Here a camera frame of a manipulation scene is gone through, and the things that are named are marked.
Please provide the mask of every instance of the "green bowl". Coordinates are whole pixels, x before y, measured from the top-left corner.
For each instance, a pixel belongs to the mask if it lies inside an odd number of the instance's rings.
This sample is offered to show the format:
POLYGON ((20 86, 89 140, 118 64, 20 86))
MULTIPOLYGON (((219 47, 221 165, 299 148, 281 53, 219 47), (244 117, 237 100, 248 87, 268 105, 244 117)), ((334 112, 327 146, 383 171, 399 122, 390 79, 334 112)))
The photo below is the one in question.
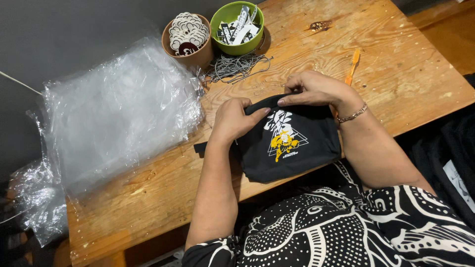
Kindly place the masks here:
POLYGON ((219 29, 219 24, 223 21, 226 23, 231 23, 236 20, 236 17, 241 13, 242 6, 249 6, 249 13, 252 14, 254 12, 254 7, 256 5, 245 2, 245 1, 238 1, 232 2, 224 7, 220 8, 214 14, 213 18, 211 19, 211 36, 213 37, 216 45, 221 49, 224 53, 230 54, 233 56, 240 56, 246 53, 251 52, 254 50, 259 42, 261 41, 262 34, 264 33, 264 15, 260 8, 257 8, 257 15, 254 21, 257 24, 261 25, 259 32, 257 32, 256 36, 254 36, 249 42, 239 45, 227 45, 223 44, 218 41, 218 37, 216 36, 216 31, 219 29))

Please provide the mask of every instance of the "brown paper cup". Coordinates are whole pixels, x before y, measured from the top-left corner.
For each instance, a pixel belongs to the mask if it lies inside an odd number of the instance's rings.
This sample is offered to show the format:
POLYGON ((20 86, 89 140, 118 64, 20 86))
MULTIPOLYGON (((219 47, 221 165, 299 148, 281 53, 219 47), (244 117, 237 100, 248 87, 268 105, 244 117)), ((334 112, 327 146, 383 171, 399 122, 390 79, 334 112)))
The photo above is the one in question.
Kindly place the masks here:
POLYGON ((175 50, 170 47, 170 33, 168 32, 173 20, 168 23, 167 27, 165 27, 165 30, 163 31, 161 36, 161 45, 170 57, 174 58, 176 61, 178 61, 178 63, 185 65, 186 68, 200 67, 202 69, 206 69, 214 58, 213 47, 211 45, 211 27, 209 26, 209 21, 205 17, 202 15, 198 15, 198 17, 209 29, 208 40, 198 51, 183 57, 175 55, 175 50))

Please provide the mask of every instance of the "forearm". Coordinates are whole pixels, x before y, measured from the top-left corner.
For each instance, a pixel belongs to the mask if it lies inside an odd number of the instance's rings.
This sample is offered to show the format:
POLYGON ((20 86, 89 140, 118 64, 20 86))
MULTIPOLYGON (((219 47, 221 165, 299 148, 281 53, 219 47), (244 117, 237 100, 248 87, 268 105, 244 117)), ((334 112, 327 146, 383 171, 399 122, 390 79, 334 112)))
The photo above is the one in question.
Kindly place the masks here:
POLYGON ((238 202, 231 182, 229 147, 212 138, 208 142, 185 249, 233 234, 238 202))
MULTIPOLYGON (((340 114, 363 107, 359 97, 344 99, 340 114)), ((434 193, 422 174, 368 108, 353 120, 340 124, 343 151, 362 182, 371 188, 414 185, 434 193)))

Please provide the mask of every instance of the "worn table surface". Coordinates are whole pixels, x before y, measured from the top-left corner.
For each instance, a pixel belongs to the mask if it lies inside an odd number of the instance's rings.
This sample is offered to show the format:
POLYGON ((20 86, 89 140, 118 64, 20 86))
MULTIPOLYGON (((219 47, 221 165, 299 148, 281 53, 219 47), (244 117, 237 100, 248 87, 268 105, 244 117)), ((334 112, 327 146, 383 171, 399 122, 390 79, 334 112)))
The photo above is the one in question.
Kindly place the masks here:
MULTIPOLYGON (((352 86, 393 136, 475 102, 474 89, 390 0, 268 0, 259 7, 267 33, 262 51, 274 56, 271 68, 234 85, 212 84, 202 100, 206 119, 188 142, 141 168, 114 193, 107 189, 87 215, 69 205, 73 265, 84 266, 190 221, 203 163, 193 144, 207 141, 216 109, 230 97, 257 102, 280 94, 289 74, 307 69, 344 80, 360 48, 352 86), (305 31, 321 20, 333 20, 333 27, 305 31)), ((292 178, 260 184, 233 170, 240 200, 292 178)))

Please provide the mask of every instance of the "black canvas bag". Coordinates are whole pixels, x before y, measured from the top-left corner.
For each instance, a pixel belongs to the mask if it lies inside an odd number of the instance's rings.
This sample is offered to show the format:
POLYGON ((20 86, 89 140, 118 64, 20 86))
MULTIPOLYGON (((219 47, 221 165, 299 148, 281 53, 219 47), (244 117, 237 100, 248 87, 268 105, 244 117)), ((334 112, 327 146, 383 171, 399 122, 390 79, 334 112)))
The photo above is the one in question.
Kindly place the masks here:
POLYGON ((246 176, 269 182, 302 173, 341 157, 337 127, 329 106, 279 107, 275 95, 245 109, 250 115, 270 107, 269 114, 231 150, 246 176))

